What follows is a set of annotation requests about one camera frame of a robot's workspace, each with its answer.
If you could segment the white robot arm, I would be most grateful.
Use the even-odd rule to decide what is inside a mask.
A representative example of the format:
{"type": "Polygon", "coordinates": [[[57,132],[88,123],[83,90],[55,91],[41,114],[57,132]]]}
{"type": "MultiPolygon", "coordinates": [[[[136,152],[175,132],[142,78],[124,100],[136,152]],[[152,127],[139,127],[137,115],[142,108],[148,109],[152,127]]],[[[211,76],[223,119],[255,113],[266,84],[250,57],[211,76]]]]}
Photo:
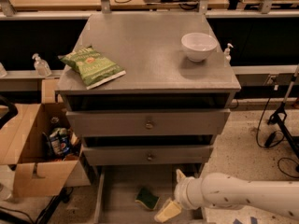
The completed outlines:
{"type": "Polygon", "coordinates": [[[252,181],[223,173],[204,177],[186,176],[176,170],[177,184],[174,199],[169,198],[154,216],[164,223],[182,210],[201,207],[241,209],[252,206],[284,217],[299,219],[298,181],[252,181]]]}

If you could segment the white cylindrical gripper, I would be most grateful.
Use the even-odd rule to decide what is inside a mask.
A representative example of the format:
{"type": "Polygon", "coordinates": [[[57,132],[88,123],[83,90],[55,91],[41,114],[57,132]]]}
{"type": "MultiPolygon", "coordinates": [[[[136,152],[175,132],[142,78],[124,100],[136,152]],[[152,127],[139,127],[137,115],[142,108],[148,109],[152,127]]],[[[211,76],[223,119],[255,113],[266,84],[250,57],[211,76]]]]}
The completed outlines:
{"type": "Polygon", "coordinates": [[[176,170],[177,185],[175,187],[175,201],[167,199],[163,207],[154,216],[156,222],[165,223],[181,213],[181,207],[186,210],[196,210],[204,204],[201,191],[202,178],[186,177],[180,169],[176,170]]]}

